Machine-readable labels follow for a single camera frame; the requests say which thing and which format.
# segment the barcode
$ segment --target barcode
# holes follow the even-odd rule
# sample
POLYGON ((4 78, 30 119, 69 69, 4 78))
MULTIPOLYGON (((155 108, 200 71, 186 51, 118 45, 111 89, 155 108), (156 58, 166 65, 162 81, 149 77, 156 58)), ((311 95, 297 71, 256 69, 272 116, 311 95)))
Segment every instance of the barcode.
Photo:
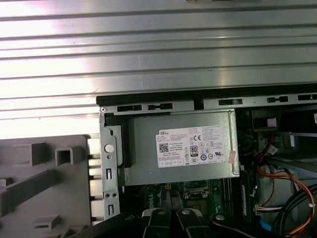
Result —
POLYGON ((161 153, 168 152, 168 143, 160 144, 159 145, 159 151, 161 153))
POLYGON ((277 152, 277 149, 273 146, 270 145, 269 148, 267 149, 267 151, 271 154, 274 155, 277 152))

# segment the white label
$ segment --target white label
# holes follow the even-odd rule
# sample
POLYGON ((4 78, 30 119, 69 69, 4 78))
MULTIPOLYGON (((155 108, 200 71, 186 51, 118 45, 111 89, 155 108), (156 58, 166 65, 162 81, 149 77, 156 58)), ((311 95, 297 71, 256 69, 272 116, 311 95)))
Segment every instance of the white label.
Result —
POLYGON ((274 155, 277 152, 277 149, 273 146, 270 145, 269 148, 267 149, 267 151, 271 154, 274 155))
POLYGON ((247 216, 247 198, 246 198, 246 187, 242 184, 242 210, 243 215, 247 216))
POLYGON ((159 168, 226 160, 221 126, 160 130, 156 139, 159 168))

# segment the metal bracket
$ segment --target metal bracket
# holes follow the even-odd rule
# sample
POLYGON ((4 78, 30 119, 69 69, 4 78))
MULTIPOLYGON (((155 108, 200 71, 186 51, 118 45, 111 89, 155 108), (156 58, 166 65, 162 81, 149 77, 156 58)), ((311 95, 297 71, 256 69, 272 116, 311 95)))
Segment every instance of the metal bracket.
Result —
POLYGON ((101 168, 104 194, 105 220, 120 214, 119 189, 118 189, 118 164, 117 143, 121 143, 121 137, 116 138, 113 131, 120 126, 106 126, 105 116, 100 114, 100 148, 101 168))

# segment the qr code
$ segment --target qr code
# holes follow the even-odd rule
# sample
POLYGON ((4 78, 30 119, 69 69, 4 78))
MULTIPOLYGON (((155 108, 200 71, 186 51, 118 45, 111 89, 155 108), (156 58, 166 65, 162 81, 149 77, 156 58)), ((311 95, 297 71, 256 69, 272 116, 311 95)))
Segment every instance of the qr code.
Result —
POLYGON ((160 153, 168 152, 168 143, 160 144, 159 145, 159 152, 160 153))

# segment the red sticker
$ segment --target red sticker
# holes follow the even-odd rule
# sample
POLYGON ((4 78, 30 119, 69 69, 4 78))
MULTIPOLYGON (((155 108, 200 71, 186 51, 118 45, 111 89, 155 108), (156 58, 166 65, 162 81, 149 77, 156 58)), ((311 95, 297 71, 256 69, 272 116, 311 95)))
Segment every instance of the red sticker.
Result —
POLYGON ((233 164, 235 158, 236 158, 236 152, 234 150, 230 150, 228 162, 233 164))

